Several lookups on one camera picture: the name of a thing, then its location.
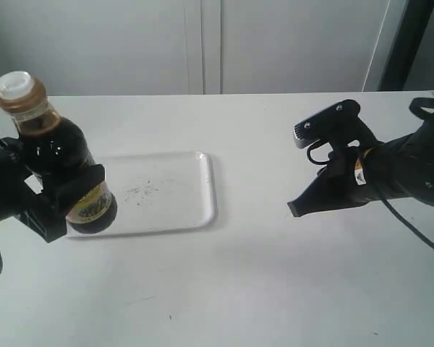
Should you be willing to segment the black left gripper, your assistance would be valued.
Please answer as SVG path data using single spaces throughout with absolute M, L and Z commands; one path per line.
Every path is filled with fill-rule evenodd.
M 104 182 L 105 168 L 96 164 L 67 176 L 44 176 L 43 190 L 37 194 L 26 183 L 33 174 L 24 164 L 21 149 L 17 138 L 0 139 L 0 221 L 14 217 L 46 242 L 60 239 L 67 234 L 64 215 Z

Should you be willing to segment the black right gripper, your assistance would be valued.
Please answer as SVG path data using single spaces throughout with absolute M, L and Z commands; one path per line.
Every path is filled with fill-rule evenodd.
M 359 185 L 355 177 L 365 176 L 365 156 L 378 140 L 359 118 L 360 104 L 346 99 L 301 121 L 303 125 L 321 132 L 327 143 L 315 143 L 307 148 L 309 162 L 320 166 L 317 177 L 298 198 L 287 203 L 295 218 L 311 213 L 362 207 L 378 200 L 367 184 Z M 328 144 L 332 151 L 328 160 L 319 161 L 312 151 Z

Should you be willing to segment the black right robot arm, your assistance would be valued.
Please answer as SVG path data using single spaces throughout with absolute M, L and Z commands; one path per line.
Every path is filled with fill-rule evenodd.
M 299 149 L 329 144 L 332 151 L 313 182 L 288 206 L 295 217 L 362 207 L 377 200 L 411 197 L 434 207 L 434 98 L 415 98 L 410 112 L 417 131 L 381 142 L 359 118 L 360 105 L 346 99 L 294 126 Z

